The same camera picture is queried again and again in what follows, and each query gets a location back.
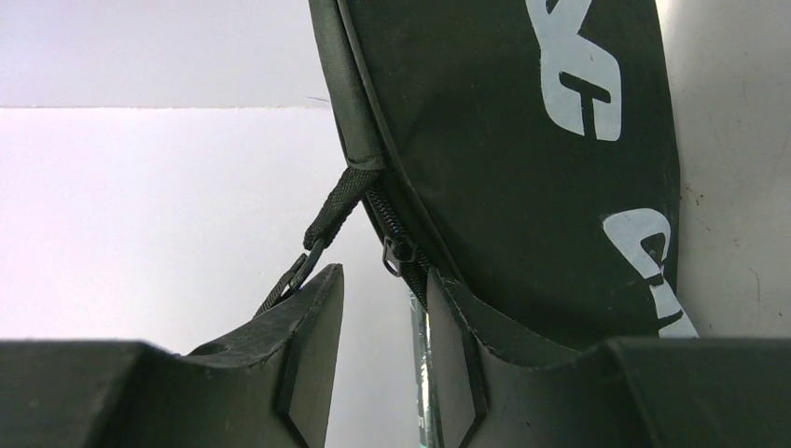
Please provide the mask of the black Crossway racket bag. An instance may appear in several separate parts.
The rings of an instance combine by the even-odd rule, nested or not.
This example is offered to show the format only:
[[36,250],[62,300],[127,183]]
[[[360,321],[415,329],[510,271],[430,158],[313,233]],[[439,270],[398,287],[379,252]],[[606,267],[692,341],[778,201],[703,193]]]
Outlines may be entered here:
[[312,1],[347,166],[266,299],[355,207],[385,268],[431,271],[561,348],[694,338],[675,294],[680,161],[652,1]]

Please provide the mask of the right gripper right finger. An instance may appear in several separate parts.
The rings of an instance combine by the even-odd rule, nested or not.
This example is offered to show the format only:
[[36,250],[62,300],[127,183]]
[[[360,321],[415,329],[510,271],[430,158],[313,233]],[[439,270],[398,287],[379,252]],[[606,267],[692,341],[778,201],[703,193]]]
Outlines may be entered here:
[[567,351],[431,273],[447,447],[786,447],[790,342],[616,338]]

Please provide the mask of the black shuttlecock tube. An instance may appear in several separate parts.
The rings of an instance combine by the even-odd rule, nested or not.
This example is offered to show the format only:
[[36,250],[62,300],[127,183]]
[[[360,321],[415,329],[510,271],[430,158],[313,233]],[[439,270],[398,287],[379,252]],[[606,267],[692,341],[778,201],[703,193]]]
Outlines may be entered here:
[[414,293],[409,293],[411,329],[421,447],[443,447],[433,350],[428,314]]

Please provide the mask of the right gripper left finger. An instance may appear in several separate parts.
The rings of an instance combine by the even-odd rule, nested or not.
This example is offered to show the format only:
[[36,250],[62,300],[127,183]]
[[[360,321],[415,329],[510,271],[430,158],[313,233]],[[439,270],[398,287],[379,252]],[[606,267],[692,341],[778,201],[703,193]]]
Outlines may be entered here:
[[4,341],[5,447],[322,447],[344,273],[180,356],[137,341]]

